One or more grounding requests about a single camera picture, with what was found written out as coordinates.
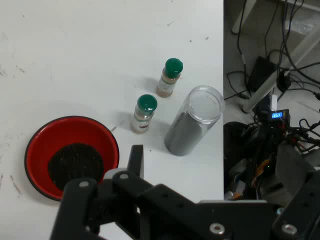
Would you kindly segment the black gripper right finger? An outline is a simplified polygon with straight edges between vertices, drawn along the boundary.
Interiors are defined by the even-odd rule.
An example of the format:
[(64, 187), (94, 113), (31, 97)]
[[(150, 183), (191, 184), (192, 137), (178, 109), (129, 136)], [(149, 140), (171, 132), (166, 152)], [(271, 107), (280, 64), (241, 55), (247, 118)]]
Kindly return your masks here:
[(277, 240), (320, 238), (320, 172), (309, 175), (282, 214), (272, 224)]

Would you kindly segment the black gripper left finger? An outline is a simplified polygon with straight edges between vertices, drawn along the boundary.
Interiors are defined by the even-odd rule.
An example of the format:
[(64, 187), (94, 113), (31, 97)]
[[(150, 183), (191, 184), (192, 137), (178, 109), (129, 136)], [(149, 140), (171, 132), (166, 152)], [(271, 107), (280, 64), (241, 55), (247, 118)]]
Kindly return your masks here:
[(133, 145), (125, 170), (102, 183), (70, 181), (53, 226), (53, 240), (97, 240), (115, 223), (134, 240), (210, 240), (210, 216), (169, 187), (141, 178), (144, 148)]

